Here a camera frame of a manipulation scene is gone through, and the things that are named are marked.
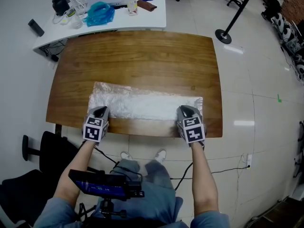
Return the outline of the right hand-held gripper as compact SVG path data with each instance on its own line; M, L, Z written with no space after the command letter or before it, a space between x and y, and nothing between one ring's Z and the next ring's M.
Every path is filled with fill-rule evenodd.
M188 145L191 143L199 143L204 147L205 131L200 118L201 113L198 108L190 105L181 105L177 109L177 117L177 126L181 138L183 138Z

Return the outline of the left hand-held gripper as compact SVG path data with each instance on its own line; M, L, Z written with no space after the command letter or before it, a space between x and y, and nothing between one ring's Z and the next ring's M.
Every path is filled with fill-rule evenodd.
M83 125L83 139L100 143L108 132L108 116L109 108L107 106L99 106L89 110Z

